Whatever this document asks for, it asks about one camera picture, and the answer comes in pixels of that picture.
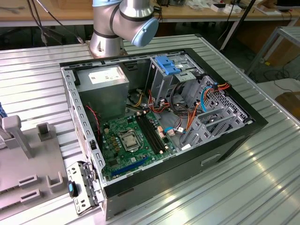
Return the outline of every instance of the cpu socket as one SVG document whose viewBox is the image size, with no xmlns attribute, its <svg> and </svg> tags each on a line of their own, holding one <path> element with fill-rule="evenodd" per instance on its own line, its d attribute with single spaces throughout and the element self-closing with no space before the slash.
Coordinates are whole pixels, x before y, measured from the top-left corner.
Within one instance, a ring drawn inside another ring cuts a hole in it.
<svg viewBox="0 0 300 225">
<path fill-rule="evenodd" d="M 119 138 L 126 151 L 135 152 L 141 146 L 134 130 L 127 131 L 125 134 L 120 135 Z"/>
</svg>

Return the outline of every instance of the blue pcie slot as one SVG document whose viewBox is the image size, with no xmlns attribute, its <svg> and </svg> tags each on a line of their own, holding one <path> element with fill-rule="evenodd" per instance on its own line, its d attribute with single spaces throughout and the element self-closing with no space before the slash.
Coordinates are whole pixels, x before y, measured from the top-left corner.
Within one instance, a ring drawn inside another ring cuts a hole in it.
<svg viewBox="0 0 300 225">
<path fill-rule="evenodd" d="M 138 167 L 138 166 L 141 166 L 141 165 L 143 165 L 143 164 L 145 163 L 145 161 L 146 161 L 147 159 L 148 159 L 148 157 L 142 159 L 141 161 L 138 161 L 138 162 L 136 162 L 136 163 L 133 163 L 133 164 L 131 164 L 131 165 L 128 165 L 128 166 L 125 166 L 125 167 L 123 167 L 123 168 L 121 168 L 121 169 L 118 169 L 118 170 L 112 172 L 112 176 L 119 175 L 119 174 L 124 173 L 124 172 L 127 172 L 127 171 L 129 171 L 129 170 L 131 170 L 131 169 L 134 169 L 134 168 L 136 168 L 136 167 Z"/>
</svg>

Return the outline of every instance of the yellow cable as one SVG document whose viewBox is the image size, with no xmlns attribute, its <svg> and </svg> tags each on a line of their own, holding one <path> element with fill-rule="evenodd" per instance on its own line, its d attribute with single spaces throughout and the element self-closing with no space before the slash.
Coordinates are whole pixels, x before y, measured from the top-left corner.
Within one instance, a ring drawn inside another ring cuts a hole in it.
<svg viewBox="0 0 300 225">
<path fill-rule="evenodd" d="M 223 86 L 225 86 L 225 85 L 227 85 L 227 83 L 218 85 L 218 87 L 223 87 Z"/>
<path fill-rule="evenodd" d="M 142 102 L 142 97 L 143 97 L 143 94 L 141 93 L 140 99 L 139 99 L 138 103 L 136 103 L 135 105 L 133 105 L 133 107 L 138 107 L 138 106 L 141 104 L 141 102 Z"/>
</svg>

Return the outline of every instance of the blue switch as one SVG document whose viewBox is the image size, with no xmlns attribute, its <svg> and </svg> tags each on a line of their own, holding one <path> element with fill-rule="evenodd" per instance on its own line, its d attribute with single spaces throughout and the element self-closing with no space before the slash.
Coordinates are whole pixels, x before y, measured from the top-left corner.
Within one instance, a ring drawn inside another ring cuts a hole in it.
<svg viewBox="0 0 300 225">
<path fill-rule="evenodd" d="M 69 184 L 69 191 L 73 191 L 73 185 Z"/>
</svg>

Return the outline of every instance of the blue drive bay latch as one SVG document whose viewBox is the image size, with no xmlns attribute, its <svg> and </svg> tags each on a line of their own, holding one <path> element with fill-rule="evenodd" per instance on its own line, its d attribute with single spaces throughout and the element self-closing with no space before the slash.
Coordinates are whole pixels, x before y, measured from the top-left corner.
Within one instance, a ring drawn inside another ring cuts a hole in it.
<svg viewBox="0 0 300 225">
<path fill-rule="evenodd" d="M 165 70 L 165 74 L 167 75 L 173 75 L 173 74 L 179 74 L 181 72 L 180 69 L 178 69 L 172 62 L 172 60 L 169 60 L 166 56 L 157 56 L 155 57 L 157 60 L 157 63 L 160 65 L 160 67 Z"/>
</svg>

